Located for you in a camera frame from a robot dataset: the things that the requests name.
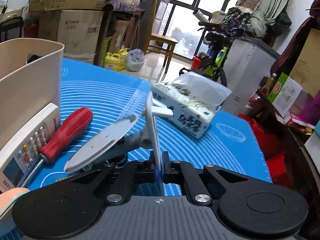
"chair seat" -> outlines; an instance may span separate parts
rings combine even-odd
[[[154,41],[162,41],[165,43],[173,43],[173,44],[177,44],[178,41],[174,38],[168,37],[168,36],[164,36],[164,35],[160,35],[157,33],[152,33],[151,34],[151,39]]]

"white tissue sheet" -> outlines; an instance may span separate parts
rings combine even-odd
[[[153,84],[151,91],[155,99],[173,111],[173,117],[168,119],[196,139],[208,129],[220,105],[232,92],[194,72],[173,82]]]

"black chair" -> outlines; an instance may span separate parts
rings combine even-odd
[[[22,25],[23,25],[23,19],[22,17],[13,17],[10,19],[7,19],[0,23],[0,42],[1,42],[1,35],[4,32],[4,41],[8,40],[8,31],[20,28],[19,29],[19,38],[21,38],[22,33]]]

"wooden chair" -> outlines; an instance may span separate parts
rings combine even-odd
[[[150,52],[155,52],[155,53],[161,53],[164,54],[164,63],[163,66],[165,66],[165,64],[167,64],[167,66],[165,67],[165,73],[167,73],[169,65],[170,65],[170,61],[173,55],[173,50],[174,47],[176,46],[176,44],[178,43],[176,39],[168,37],[168,36],[164,36],[164,35],[159,35],[156,33],[152,33],[152,26],[153,26],[153,22],[154,19],[156,17],[156,6],[157,6],[157,1],[158,0],[154,0],[153,2],[153,9],[152,9],[152,15],[150,18],[150,25],[148,28],[148,36],[147,36],[147,40],[146,40],[146,44],[144,46],[144,53],[147,53],[148,51]],[[149,45],[150,41],[158,41],[158,42],[162,42],[162,43],[166,43],[168,44],[167,49],[164,49],[162,47],[159,46],[154,46],[154,45]]]

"bottle of oil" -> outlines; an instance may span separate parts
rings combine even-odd
[[[267,97],[269,95],[269,93],[271,92],[271,90],[273,89],[276,82],[277,82],[277,74],[273,73],[272,76],[270,76],[267,79],[266,84],[261,89],[261,94],[264,95],[265,97]]]

